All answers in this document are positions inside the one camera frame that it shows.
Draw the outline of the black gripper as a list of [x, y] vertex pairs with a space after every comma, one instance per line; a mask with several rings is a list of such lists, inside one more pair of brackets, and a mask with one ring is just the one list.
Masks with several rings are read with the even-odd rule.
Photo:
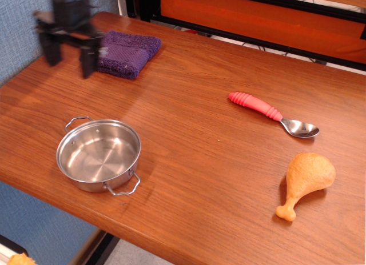
[[57, 65], [61, 57], [60, 43], [81, 47], [83, 78], [97, 70], [103, 32], [91, 24], [90, 0], [51, 0], [50, 11], [34, 11], [37, 33], [43, 54], [50, 66]]

